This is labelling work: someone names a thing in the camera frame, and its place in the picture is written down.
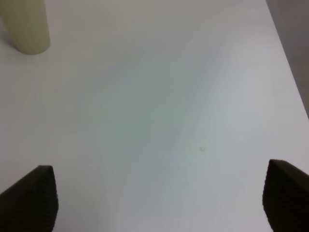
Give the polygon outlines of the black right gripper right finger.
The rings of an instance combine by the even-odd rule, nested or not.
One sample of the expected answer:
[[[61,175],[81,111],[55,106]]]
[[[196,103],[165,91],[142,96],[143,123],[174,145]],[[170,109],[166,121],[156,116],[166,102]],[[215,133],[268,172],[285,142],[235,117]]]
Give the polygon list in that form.
[[[309,175],[287,161],[270,160],[262,203],[274,232],[307,232]]]

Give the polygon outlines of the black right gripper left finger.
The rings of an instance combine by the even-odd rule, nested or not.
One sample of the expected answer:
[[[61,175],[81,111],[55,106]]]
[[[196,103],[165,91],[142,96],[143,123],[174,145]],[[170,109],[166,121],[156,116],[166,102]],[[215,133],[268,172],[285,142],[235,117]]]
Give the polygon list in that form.
[[[51,232],[58,209],[53,167],[39,165],[0,194],[0,230]]]

